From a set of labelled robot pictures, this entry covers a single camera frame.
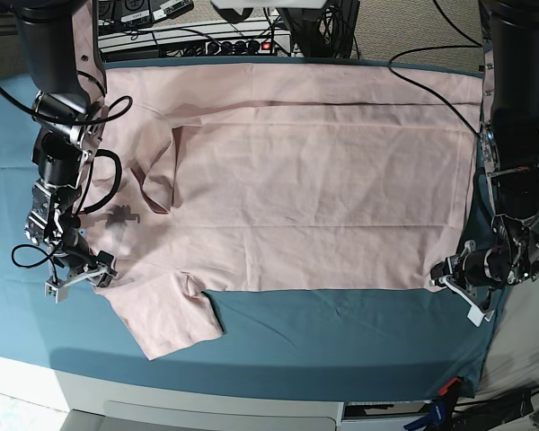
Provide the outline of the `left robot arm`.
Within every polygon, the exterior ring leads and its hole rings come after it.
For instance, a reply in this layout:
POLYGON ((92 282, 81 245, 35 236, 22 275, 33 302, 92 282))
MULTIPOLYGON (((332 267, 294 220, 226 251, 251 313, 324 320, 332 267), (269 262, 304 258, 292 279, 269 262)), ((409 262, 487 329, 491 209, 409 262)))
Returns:
POLYGON ((488 320, 494 291, 539 278, 539 1, 485 1, 480 145, 492 245, 464 244, 430 273, 488 320))

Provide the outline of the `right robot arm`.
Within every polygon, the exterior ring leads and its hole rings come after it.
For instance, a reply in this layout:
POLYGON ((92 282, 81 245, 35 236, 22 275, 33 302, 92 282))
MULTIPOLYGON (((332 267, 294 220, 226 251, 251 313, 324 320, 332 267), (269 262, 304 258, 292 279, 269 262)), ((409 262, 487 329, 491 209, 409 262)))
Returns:
POLYGON ((25 233, 47 246, 52 270, 45 291, 60 300, 76 283, 99 286, 115 274, 110 254, 91 252, 78 217, 109 116, 99 10, 95 1, 14 1, 12 8, 39 90, 31 107, 40 124, 32 154, 39 177, 25 233))

